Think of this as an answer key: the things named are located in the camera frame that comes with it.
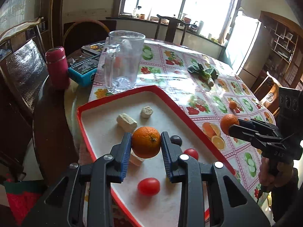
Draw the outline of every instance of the white refrigerator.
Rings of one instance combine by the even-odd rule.
[[[238,15],[228,45],[219,60],[230,65],[251,88],[269,56],[271,39],[269,31],[260,21]]]

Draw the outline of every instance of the glass pitcher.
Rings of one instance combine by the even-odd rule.
[[[127,90],[136,85],[145,35],[133,31],[109,33],[104,74],[109,91]]]

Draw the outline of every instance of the pink bottle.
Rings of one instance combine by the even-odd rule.
[[[67,89],[70,84],[68,64],[62,46],[50,49],[45,54],[47,70],[56,89]]]

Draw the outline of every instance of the blue box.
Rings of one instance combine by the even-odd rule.
[[[81,61],[69,67],[69,77],[81,86],[93,83],[100,55]]]

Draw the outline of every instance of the picture frame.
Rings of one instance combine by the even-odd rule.
[[[293,34],[291,34],[290,32],[288,32],[285,36],[287,39],[291,40],[293,37]]]

